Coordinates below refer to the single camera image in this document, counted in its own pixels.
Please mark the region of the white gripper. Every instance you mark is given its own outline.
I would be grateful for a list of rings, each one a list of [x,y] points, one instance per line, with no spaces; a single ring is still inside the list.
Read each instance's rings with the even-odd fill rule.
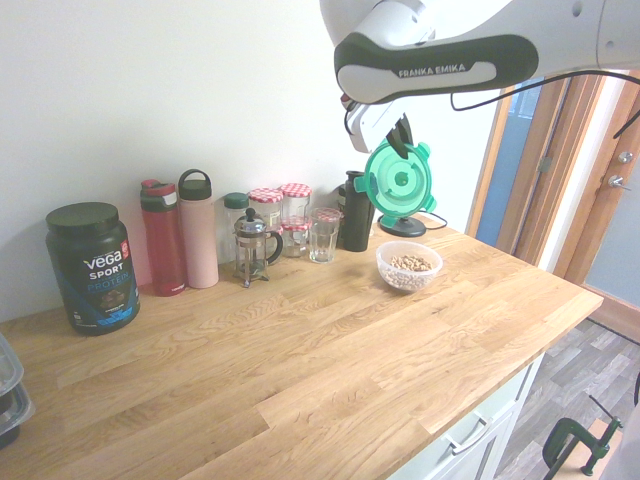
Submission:
[[[407,145],[414,145],[411,126],[405,114],[407,105],[407,99],[372,105],[347,100],[346,130],[355,150],[371,153],[386,138],[394,151],[407,159]]]

